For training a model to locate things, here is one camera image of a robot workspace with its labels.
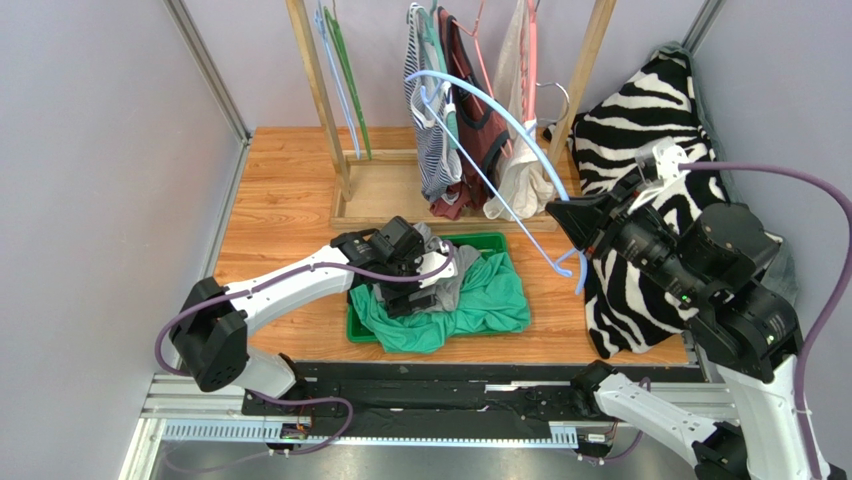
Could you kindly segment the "grey tank top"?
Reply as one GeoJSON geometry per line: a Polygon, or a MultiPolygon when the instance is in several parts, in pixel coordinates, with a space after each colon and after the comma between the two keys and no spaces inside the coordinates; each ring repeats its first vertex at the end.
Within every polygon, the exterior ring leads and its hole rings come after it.
{"type": "Polygon", "coordinates": [[[374,298],[382,307],[385,307],[392,318],[401,317],[411,313],[452,312],[457,309],[461,287],[465,275],[472,265],[481,258],[480,252],[472,246],[455,247],[455,260],[459,268],[459,276],[444,280],[425,289],[411,293],[406,302],[387,306],[383,297],[381,286],[372,286],[374,298]]]}

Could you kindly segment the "green velvet hanger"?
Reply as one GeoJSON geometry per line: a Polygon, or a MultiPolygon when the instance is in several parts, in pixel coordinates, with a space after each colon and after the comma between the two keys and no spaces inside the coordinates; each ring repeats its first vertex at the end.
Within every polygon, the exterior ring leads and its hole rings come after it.
{"type": "Polygon", "coordinates": [[[350,129],[350,133],[353,139],[353,143],[358,148],[356,152],[356,157],[360,159],[360,152],[365,151],[367,158],[369,160],[373,159],[372,149],[369,141],[368,131],[366,122],[364,119],[364,115],[361,108],[360,99],[357,92],[357,86],[354,79],[354,74],[352,72],[352,67],[348,58],[348,52],[346,49],[346,44],[343,38],[342,30],[340,28],[339,22],[336,17],[336,5],[333,3],[333,8],[329,10],[327,7],[323,8],[323,14],[325,18],[326,25],[330,31],[332,42],[335,49],[336,58],[338,64],[340,65],[344,79],[349,91],[349,98],[351,99],[352,107],[354,108],[355,115],[357,116],[358,124],[359,124],[359,132],[361,134],[361,138],[364,143],[364,148],[361,149],[358,143],[358,140],[355,138],[354,129],[350,129]]]}

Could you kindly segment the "green tank top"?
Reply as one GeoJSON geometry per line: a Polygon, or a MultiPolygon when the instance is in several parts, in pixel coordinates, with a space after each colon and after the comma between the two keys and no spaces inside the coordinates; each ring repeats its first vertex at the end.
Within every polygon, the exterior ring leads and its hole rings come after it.
{"type": "Polygon", "coordinates": [[[505,252],[472,262],[449,311],[421,311],[392,318],[361,286],[350,292],[351,308],[388,353],[431,354],[455,336],[518,334],[532,323],[522,280],[505,252]]]}

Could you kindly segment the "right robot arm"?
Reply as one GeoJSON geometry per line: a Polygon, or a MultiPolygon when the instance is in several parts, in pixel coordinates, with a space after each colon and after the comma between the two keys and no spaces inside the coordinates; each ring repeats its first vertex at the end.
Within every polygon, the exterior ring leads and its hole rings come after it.
{"type": "Polygon", "coordinates": [[[548,203],[592,259],[614,253],[688,310],[688,331],[716,365],[738,422],[697,416],[595,361],[571,382],[573,410],[625,421],[687,462],[700,479],[842,479],[797,420],[794,374],[804,345],[794,307],[758,275],[779,245],[748,207],[716,203],[684,232],[630,176],[610,192],[548,203]]]}

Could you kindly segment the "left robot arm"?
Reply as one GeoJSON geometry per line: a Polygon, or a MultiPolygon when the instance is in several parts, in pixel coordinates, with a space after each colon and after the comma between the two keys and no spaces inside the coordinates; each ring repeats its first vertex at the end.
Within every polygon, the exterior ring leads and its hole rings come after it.
{"type": "Polygon", "coordinates": [[[282,398],[298,375],[284,355],[250,346],[250,337],[265,325],[361,285],[378,286],[391,308],[420,305],[417,292],[458,274],[449,241],[429,249],[424,236],[396,216],[380,228],[340,234],[308,257],[259,277],[227,285],[213,277],[198,281],[161,337],[179,355],[181,374],[200,391],[237,386],[282,398]]]}

